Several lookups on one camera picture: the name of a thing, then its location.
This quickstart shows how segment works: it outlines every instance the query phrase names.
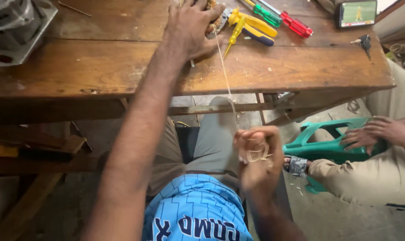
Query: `sandal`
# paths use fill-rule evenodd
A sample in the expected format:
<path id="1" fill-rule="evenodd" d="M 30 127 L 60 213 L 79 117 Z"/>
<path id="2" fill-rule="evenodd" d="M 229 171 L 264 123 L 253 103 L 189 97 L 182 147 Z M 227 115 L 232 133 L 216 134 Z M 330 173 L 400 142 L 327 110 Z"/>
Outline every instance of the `sandal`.
<path id="1" fill-rule="evenodd" d="M 290 158 L 289 166 L 285 166 L 284 170 L 291 173 L 295 177 L 307 178 L 305 171 L 307 170 L 307 159 L 285 155 L 285 158 Z"/>

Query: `wooden workbench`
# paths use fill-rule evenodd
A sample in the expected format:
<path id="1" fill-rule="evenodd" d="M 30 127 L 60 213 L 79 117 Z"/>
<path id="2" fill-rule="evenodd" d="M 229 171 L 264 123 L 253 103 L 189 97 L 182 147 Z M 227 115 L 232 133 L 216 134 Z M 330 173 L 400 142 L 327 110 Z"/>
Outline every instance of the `wooden workbench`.
<path id="1" fill-rule="evenodd" d="M 332 17 L 314 0 L 266 1 L 299 18 L 314 34 L 302 39 L 282 25 L 273 47 L 245 40 L 243 34 L 238 37 L 225 59 L 232 92 L 294 94 L 288 101 L 239 106 L 241 111 L 292 109 L 270 123 L 280 125 L 394 87 L 371 27 L 336 30 Z M 119 99 L 131 97 L 145 73 L 162 39 L 170 1 L 63 1 L 92 18 L 54 2 L 59 13 L 44 44 L 25 64 L 0 68 L 0 124 L 122 116 Z M 240 0 L 224 2 L 250 13 Z M 225 27 L 222 33 L 231 35 L 232 28 Z M 371 61 L 360 47 L 350 45 L 364 34 L 372 37 Z M 194 68 L 187 64 L 174 95 L 221 93 L 227 93 L 227 87 L 217 53 L 195 60 Z M 220 106 L 217 111 L 230 109 Z M 184 112 L 182 108 L 170 113 Z"/>

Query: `red screwdriver handle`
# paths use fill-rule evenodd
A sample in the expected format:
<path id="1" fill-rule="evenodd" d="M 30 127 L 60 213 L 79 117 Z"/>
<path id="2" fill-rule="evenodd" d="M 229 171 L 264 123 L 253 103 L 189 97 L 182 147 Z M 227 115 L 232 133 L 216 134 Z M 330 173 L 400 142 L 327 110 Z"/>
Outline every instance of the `red screwdriver handle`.
<path id="1" fill-rule="evenodd" d="M 289 28 L 295 31 L 297 34 L 304 38 L 308 38 L 312 35 L 313 31 L 307 25 L 303 24 L 298 19 L 292 19 L 289 14 L 285 11 L 280 14 L 283 23 L 285 23 Z"/>

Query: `yellow screwdriver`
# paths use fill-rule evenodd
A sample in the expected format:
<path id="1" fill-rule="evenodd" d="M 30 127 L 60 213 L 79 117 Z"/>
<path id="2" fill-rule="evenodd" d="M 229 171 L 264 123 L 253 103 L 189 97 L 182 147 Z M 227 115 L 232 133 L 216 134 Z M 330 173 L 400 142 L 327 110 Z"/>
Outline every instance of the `yellow screwdriver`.
<path id="1" fill-rule="evenodd" d="M 227 50 L 225 51 L 223 58 L 225 58 L 227 56 L 227 53 L 228 53 L 231 45 L 235 44 L 235 42 L 237 41 L 237 37 L 238 37 L 238 35 L 240 35 L 245 24 L 246 24 L 246 19 L 240 18 L 240 20 L 237 22 L 237 25 L 235 25 L 234 31 L 232 32 L 232 36 L 229 38 L 229 41 L 228 41 L 229 46 L 228 46 Z"/>

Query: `blue jersey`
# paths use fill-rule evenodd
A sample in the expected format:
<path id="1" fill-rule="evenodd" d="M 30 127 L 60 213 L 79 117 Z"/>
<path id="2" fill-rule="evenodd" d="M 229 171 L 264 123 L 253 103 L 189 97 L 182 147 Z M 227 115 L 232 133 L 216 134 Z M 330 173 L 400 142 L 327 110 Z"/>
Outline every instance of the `blue jersey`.
<path id="1" fill-rule="evenodd" d="M 150 202 L 141 240 L 253 240 L 243 218 L 232 189 L 209 175 L 186 174 Z"/>

